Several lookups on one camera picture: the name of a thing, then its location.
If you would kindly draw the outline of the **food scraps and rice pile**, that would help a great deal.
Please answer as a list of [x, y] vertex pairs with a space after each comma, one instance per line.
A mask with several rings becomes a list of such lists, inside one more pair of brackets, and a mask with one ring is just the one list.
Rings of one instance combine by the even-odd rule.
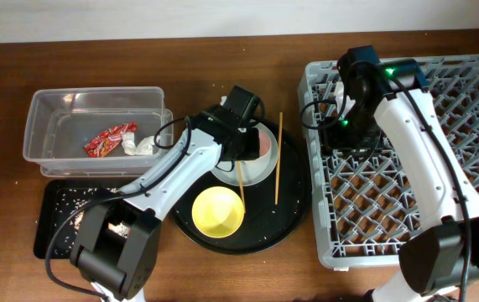
[[[119, 217], [114, 218], [112, 215], [113, 212], [117, 209], [117, 202], [113, 201], [109, 203], [109, 206], [110, 206], [110, 209], [107, 213], [109, 217], [106, 222], [107, 229], [113, 233], [116, 233], [120, 237], [127, 238], [131, 231], [131, 227]], [[70, 221], [70, 225], [73, 227], [74, 233], [76, 235], [78, 234], [78, 231], [81, 228], [83, 216], [84, 216], [84, 211], [81, 211], [75, 216], [73, 220]]]

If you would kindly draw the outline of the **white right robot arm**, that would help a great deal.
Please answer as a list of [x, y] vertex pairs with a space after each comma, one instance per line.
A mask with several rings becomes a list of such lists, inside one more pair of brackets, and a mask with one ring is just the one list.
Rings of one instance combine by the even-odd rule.
[[479, 281], [479, 193], [467, 178], [435, 114], [414, 59], [380, 61], [371, 45], [350, 48], [336, 63], [343, 95], [320, 125], [322, 143], [354, 157], [385, 134], [414, 191], [423, 231], [398, 252], [399, 270], [371, 289], [369, 301], [426, 301]]

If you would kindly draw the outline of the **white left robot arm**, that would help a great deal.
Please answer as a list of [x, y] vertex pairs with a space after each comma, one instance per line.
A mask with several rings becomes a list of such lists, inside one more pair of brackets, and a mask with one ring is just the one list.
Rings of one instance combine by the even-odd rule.
[[185, 118], [178, 142], [145, 174], [117, 193], [80, 208], [70, 262], [102, 301], [143, 299], [156, 264], [163, 219], [182, 195], [219, 163], [257, 159], [261, 99], [234, 86], [222, 104]]

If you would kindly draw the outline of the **yellow bowl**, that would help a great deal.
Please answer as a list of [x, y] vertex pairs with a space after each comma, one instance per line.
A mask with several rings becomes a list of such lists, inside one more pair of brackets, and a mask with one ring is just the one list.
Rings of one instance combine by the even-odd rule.
[[246, 214], [242, 198], [234, 190], [214, 186], [194, 200], [191, 217], [196, 229], [211, 238], [229, 237], [241, 226]]

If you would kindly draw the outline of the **black rectangular tray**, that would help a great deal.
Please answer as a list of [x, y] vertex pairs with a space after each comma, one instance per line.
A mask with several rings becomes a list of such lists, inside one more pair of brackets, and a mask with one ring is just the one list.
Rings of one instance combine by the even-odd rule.
[[[53, 180], [45, 188], [43, 204], [39, 220], [37, 222], [36, 237], [34, 240], [34, 256], [44, 259], [47, 249], [54, 234], [73, 212], [85, 205], [93, 196], [106, 195], [104, 190], [115, 191], [128, 180]], [[127, 242], [127, 238], [112, 235], [112, 229], [109, 229], [102, 235], [108, 235], [108, 239], [96, 245], [96, 248], [102, 247], [103, 252], [112, 253], [117, 249], [118, 255], [122, 253], [122, 246]], [[68, 226], [62, 230], [52, 252], [53, 259], [70, 258], [71, 249], [75, 246], [75, 240], [78, 231], [75, 229], [75, 218], [68, 222]], [[142, 259], [156, 258], [159, 252], [160, 233], [154, 234], [149, 238], [147, 244], [142, 241], [136, 245], [138, 250], [143, 251]]]

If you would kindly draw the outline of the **grey dishwasher rack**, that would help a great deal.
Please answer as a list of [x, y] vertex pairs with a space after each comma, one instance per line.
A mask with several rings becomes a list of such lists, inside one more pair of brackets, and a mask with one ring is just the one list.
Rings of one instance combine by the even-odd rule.
[[[440, 125], [479, 193], [479, 55], [421, 57], [419, 64]], [[315, 125], [336, 112], [325, 100], [342, 91], [333, 60], [309, 63], [297, 89], [318, 259], [335, 270], [391, 266], [399, 248], [421, 231], [414, 192], [386, 138], [360, 159], [322, 147]]]

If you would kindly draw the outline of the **light blue plastic cup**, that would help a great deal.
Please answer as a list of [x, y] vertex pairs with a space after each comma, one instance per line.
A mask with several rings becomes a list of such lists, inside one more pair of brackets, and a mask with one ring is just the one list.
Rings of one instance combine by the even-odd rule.
[[336, 101], [337, 112], [342, 111], [341, 119], [344, 119], [346, 117], [347, 113], [354, 107], [356, 103], [349, 96], [347, 96], [346, 104], [343, 104], [343, 96], [344, 96], [344, 84], [341, 81], [339, 81], [336, 83], [335, 101]]

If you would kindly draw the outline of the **red strawberry cake wrapper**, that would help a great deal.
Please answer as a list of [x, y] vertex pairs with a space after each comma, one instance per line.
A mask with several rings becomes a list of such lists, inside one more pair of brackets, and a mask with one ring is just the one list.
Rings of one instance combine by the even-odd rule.
[[123, 133], [134, 133], [137, 129], [135, 122], [113, 126], [99, 133], [83, 149], [90, 158], [103, 158], [122, 141]]

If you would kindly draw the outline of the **wooden chopstick on plate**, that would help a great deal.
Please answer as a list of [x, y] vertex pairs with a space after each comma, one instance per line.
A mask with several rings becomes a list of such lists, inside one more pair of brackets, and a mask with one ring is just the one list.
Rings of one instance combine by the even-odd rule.
[[242, 180], [242, 166], [240, 161], [236, 161], [236, 170], [237, 170], [237, 177], [238, 177], [238, 184], [239, 184], [243, 212], [246, 214], [246, 202], [245, 202], [244, 186], [243, 186], [243, 180]]

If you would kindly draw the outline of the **clear plastic waste bin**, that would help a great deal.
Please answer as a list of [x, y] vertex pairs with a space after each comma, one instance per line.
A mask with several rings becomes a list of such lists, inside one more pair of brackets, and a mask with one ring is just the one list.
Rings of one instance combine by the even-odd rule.
[[162, 158], [125, 154], [115, 147], [103, 158], [92, 158], [84, 147], [103, 131], [124, 123], [138, 126], [135, 141], [153, 136], [174, 119], [157, 86], [65, 88], [36, 91], [26, 122], [23, 157], [40, 166], [47, 177], [137, 177]]

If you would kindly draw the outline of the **grey round plate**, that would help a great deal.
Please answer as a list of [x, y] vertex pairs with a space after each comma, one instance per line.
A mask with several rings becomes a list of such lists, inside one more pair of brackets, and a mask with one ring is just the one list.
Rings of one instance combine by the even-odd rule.
[[[273, 132], [261, 122], [255, 128], [265, 131], [271, 138], [272, 145], [264, 157], [241, 161], [244, 186], [255, 185], [268, 178], [275, 169], [278, 158], [278, 143]], [[236, 165], [232, 167], [231, 162], [220, 162], [211, 172], [220, 181], [228, 185], [239, 186]]]

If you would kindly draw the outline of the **white tissue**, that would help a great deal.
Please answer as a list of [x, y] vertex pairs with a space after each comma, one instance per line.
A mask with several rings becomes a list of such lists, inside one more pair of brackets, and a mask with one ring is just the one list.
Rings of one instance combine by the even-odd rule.
[[123, 133], [122, 148], [125, 154], [131, 156], [153, 155], [155, 149], [154, 136], [146, 137], [139, 143], [135, 143], [134, 133]]

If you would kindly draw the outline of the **pink plastic cup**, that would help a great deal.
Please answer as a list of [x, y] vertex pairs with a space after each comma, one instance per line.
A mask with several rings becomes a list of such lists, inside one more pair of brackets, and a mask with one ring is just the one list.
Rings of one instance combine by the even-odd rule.
[[258, 130], [259, 138], [259, 157], [264, 157], [271, 149], [271, 138], [269, 135], [262, 129]]

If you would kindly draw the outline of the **wooden chopstick on tray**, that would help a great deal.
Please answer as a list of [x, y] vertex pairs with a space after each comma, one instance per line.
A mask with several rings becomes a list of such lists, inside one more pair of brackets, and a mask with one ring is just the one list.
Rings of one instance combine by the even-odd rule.
[[280, 170], [281, 170], [281, 153], [282, 153], [282, 142], [283, 142], [283, 121], [284, 114], [279, 113], [279, 131], [278, 131], [278, 158], [276, 163], [276, 175], [275, 175], [275, 192], [274, 192], [274, 204], [277, 206], [279, 203], [279, 182], [280, 182]]

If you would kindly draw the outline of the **black round tray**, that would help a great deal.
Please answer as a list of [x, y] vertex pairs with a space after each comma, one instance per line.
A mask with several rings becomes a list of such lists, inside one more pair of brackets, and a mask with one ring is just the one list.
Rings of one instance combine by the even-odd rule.
[[191, 215], [195, 198], [205, 189], [223, 186], [240, 192], [236, 185], [219, 180], [212, 172], [198, 179], [175, 204], [170, 214], [193, 242], [216, 253], [242, 255], [271, 248], [284, 240], [311, 207], [310, 168], [293, 136], [283, 131], [280, 172], [255, 185], [246, 185], [246, 215], [231, 236], [211, 238], [200, 232]]

